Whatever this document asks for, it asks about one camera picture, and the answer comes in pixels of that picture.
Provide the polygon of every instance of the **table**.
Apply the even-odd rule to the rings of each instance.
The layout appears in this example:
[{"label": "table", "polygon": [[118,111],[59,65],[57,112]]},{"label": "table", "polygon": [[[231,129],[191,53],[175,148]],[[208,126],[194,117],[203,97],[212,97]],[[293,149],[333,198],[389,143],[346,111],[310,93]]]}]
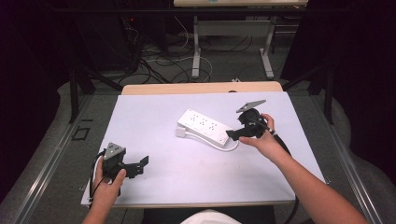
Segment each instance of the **table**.
[{"label": "table", "polygon": [[[115,207],[240,206],[290,203],[294,193],[280,171],[256,148],[221,152],[196,139],[175,136],[185,108],[242,128],[235,113],[252,99],[273,115],[294,158],[324,181],[286,92],[277,82],[133,85],[124,88],[101,148],[127,148],[125,163],[149,155],[145,173],[125,180]],[[229,140],[226,147],[233,146]],[[88,204],[86,190],[81,204]]]},{"label": "table", "polygon": [[[303,6],[308,0],[175,0],[176,7],[280,7]],[[268,51],[275,32],[276,17],[269,21],[199,21],[194,17],[194,58],[192,62],[193,78],[199,76],[201,49],[199,48],[200,35],[254,35],[265,37],[264,48],[260,49],[262,64],[268,79],[274,78]]]}]

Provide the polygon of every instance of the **black pants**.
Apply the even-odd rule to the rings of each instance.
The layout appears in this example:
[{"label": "black pants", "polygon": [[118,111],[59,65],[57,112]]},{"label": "black pants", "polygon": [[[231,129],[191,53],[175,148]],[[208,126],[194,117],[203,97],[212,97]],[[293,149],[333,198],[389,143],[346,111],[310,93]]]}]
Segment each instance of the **black pants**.
[{"label": "black pants", "polygon": [[180,224],[188,217],[205,211],[215,210],[243,224],[275,224],[274,207],[236,206],[236,207],[194,207],[194,208],[154,208],[145,209],[142,224]]}]

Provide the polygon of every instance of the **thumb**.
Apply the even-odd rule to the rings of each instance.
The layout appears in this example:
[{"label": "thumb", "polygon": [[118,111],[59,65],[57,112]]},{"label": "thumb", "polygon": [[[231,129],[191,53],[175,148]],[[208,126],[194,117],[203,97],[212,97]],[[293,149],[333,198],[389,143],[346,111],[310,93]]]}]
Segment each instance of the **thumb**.
[{"label": "thumb", "polygon": [[117,188],[121,187],[122,181],[124,180],[125,176],[126,170],[121,169],[111,185],[115,185]]},{"label": "thumb", "polygon": [[241,143],[249,145],[251,147],[255,147],[258,145],[258,139],[256,139],[256,138],[249,138],[249,137],[241,136],[241,137],[239,137],[239,141]]}]

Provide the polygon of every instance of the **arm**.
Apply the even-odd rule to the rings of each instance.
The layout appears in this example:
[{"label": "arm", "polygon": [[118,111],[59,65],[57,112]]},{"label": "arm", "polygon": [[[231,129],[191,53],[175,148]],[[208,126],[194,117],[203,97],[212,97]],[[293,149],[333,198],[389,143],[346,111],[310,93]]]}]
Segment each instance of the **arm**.
[{"label": "arm", "polygon": [[[274,120],[262,114],[268,127]],[[316,223],[367,223],[366,219],[345,198],[309,173],[292,158],[268,132],[260,139],[241,137],[240,142],[256,147],[273,162],[289,182],[301,204]]]},{"label": "arm", "polygon": [[103,177],[103,158],[98,162],[95,172],[95,179],[93,181],[93,187],[96,191],[93,195],[93,202],[90,212],[82,223],[105,223],[108,213],[111,207],[117,199],[119,194],[119,189],[122,185],[122,181],[125,178],[126,171],[124,169],[120,170],[117,177],[114,179],[111,185],[107,184],[109,182],[108,178]]}]

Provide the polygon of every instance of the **power outlet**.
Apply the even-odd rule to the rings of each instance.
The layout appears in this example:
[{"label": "power outlet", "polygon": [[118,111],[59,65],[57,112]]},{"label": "power outlet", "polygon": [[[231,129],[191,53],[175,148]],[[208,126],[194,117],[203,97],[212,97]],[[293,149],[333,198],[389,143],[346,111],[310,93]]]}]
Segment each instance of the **power outlet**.
[{"label": "power outlet", "polygon": [[229,139],[226,131],[232,128],[210,119],[194,110],[188,109],[177,121],[177,125],[187,132],[199,135],[217,147],[224,147]]}]

